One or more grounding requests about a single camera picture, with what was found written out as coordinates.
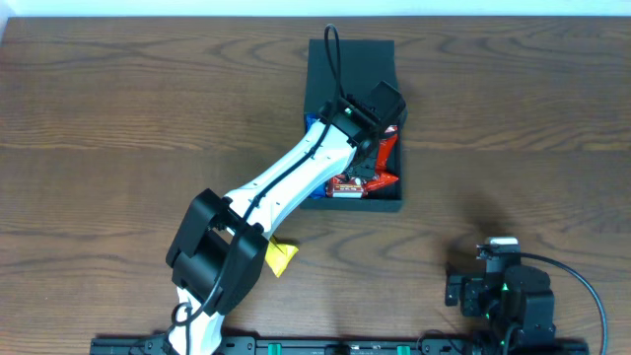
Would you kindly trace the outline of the red nut snack bag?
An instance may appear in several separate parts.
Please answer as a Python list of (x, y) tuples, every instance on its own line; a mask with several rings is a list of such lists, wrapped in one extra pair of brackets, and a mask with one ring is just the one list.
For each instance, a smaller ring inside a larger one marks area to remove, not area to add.
[(366, 179), (362, 186), (364, 194), (383, 189), (398, 182), (399, 177), (387, 171), (387, 161), (398, 140), (398, 127), (391, 125), (386, 129), (386, 137), (380, 140), (375, 172), (372, 178)]

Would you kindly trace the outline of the red Meiji panda biscuit box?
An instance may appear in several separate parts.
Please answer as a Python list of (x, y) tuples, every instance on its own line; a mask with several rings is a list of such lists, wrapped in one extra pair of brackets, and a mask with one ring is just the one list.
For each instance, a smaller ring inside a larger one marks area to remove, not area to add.
[(329, 198), (361, 199), (367, 195), (365, 183), (359, 177), (337, 175), (326, 184), (326, 196)]

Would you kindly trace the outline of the blue Oreo cookie pack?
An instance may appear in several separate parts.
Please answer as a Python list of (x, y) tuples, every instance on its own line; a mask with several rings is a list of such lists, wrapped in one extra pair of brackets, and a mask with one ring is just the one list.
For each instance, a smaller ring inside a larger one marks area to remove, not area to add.
[[(309, 131), (311, 129), (311, 126), (316, 121), (318, 121), (318, 117), (317, 117), (317, 115), (315, 113), (307, 113), (305, 115), (306, 130)], [(309, 195), (309, 198), (311, 198), (311, 199), (322, 199), (322, 198), (325, 198), (325, 197), (326, 197), (326, 183), (325, 182), (320, 184)]]

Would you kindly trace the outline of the black gift box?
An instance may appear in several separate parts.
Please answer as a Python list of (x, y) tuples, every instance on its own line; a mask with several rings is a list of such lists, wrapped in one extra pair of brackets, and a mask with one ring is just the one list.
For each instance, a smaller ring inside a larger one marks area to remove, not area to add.
[[(340, 42), (344, 90), (365, 98), (380, 81), (398, 87), (392, 40), (343, 39)], [(334, 78), (325, 54), (324, 41), (312, 38), (308, 46), (308, 72), (304, 102), (305, 127), (333, 95)], [(403, 204), (403, 181), (371, 191), (362, 198), (329, 198), (325, 187), (310, 195), (301, 207), (306, 210), (397, 212)]]

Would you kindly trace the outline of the small yellow snack packet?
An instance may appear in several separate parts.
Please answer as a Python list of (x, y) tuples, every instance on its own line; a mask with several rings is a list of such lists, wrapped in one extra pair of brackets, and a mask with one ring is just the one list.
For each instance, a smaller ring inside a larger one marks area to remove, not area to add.
[(269, 239), (265, 262), (273, 274), (280, 278), (298, 251), (297, 245), (280, 241), (275, 236), (272, 236)]

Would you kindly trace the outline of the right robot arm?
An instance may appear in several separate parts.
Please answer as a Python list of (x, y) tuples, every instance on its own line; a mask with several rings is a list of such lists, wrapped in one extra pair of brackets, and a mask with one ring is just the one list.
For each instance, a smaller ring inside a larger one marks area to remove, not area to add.
[(482, 251), (486, 270), (448, 268), (445, 304), (463, 316), (488, 322), (489, 329), (462, 344), (463, 354), (557, 354), (555, 297), (548, 274), (522, 264), (517, 252)]

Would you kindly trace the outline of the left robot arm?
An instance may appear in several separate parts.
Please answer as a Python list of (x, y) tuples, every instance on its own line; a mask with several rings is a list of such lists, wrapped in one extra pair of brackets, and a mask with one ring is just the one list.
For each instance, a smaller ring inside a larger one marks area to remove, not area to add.
[(177, 354), (211, 354), (221, 327), (257, 282), (275, 230), (314, 190), (371, 155), (405, 112), (401, 101), (326, 103), (299, 143), (260, 176), (190, 202), (167, 252), (179, 303), (167, 340)]

